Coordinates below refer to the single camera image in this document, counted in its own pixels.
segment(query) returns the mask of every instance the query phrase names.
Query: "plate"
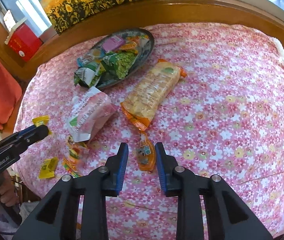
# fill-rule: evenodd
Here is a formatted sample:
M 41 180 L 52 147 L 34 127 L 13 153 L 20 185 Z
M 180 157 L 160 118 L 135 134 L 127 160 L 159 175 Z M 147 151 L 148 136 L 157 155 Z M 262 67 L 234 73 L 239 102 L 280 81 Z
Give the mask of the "plate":
M 149 36 L 149 41 L 142 47 L 141 53 L 137 56 L 138 58 L 135 60 L 134 64 L 129 70 L 129 73 L 124 79 L 119 79 L 118 77 L 115 77 L 109 73 L 104 73 L 101 76 L 101 79 L 99 83 L 96 85 L 97 89 L 105 89 L 111 86 L 114 86 L 115 84 L 118 84 L 122 80 L 126 80 L 130 76 L 132 76 L 138 69 L 140 69 L 143 64 L 146 62 L 147 58 L 151 55 L 152 50 L 154 48 L 154 37 L 152 33 L 150 33 L 147 30 L 141 29 L 141 28 L 131 28 L 131 29 L 125 29 L 122 31 L 118 31 L 115 33 L 112 33 L 109 36 L 106 36 L 103 38 L 101 41 L 96 43 L 91 49 L 100 49 L 102 44 L 112 36 L 120 36 L 123 39 L 126 37 L 131 37 L 131 36 L 138 36 L 138 35 L 147 35 Z

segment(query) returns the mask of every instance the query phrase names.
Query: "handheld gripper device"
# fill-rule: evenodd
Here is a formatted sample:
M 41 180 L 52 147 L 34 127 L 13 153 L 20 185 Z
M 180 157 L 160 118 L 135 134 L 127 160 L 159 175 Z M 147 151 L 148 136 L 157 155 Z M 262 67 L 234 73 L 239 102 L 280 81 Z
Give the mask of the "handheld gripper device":
M 161 189 L 166 197 L 178 196 L 176 240 L 203 240 L 200 195 L 203 196 L 209 240 L 271 240 L 271 234 L 250 208 L 222 179 L 195 175 L 179 166 L 165 153 L 163 144 L 155 145 Z
M 90 174 L 73 178 L 67 174 L 52 187 L 21 224 L 13 240 L 75 239 L 80 196 L 84 195 L 81 239 L 108 240 L 105 197 L 122 190 L 129 148 L 121 143 L 117 155 Z

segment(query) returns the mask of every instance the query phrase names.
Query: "orange snack bag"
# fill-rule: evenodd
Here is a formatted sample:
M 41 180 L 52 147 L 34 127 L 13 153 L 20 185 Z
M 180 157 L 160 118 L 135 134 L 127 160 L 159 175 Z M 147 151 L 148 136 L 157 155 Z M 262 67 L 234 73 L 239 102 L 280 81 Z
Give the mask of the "orange snack bag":
M 180 76 L 186 77 L 181 67 L 159 59 L 121 103 L 124 115 L 140 131 L 145 131 L 159 104 L 175 87 Z

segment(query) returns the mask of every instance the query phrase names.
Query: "metal screw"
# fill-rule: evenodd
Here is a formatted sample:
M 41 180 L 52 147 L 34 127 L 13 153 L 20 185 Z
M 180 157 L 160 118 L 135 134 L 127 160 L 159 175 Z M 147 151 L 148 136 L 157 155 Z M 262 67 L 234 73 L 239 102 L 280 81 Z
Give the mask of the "metal screw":
M 70 179 L 71 179 L 71 175 L 69 175 L 69 174 L 62 176 L 63 181 L 69 181 Z
M 183 172 L 185 169 L 184 169 L 184 167 L 182 167 L 182 166 L 176 166 L 175 167 L 175 171 L 176 172 Z
M 221 177 L 219 175 L 217 175 L 217 174 L 214 174 L 212 176 L 212 180 L 215 181 L 215 182 L 219 182 L 219 181 L 221 181 Z
M 105 173 L 105 172 L 107 172 L 107 166 L 101 166 L 101 167 L 99 167 L 99 172 L 101 172 L 101 173 Z

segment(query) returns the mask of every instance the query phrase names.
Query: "pink floral bedsheet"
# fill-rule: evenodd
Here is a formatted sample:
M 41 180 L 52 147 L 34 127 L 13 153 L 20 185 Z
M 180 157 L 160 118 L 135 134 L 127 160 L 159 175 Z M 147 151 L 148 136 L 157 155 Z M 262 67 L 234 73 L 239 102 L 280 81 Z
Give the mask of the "pink floral bedsheet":
M 155 37 L 143 70 L 106 89 L 117 113 L 90 144 L 82 174 L 103 165 L 121 142 L 130 149 L 123 190 L 107 198 L 110 239 L 175 239 L 177 198 L 161 194 L 156 169 L 142 172 L 134 157 L 139 133 L 119 105 L 159 58 L 183 62 L 188 77 L 159 107 L 148 129 L 178 163 L 201 176 L 220 174 L 273 236 L 284 233 L 284 50 L 280 42 L 240 25 L 183 23 L 146 28 Z M 30 82 L 15 130 L 48 114 L 53 135 L 34 144 L 14 165 L 24 183 L 43 197 L 66 174 L 65 121 L 74 87 L 76 58 L 101 37 L 78 44 L 38 68 Z M 54 179 L 38 179 L 45 158 L 60 159 Z

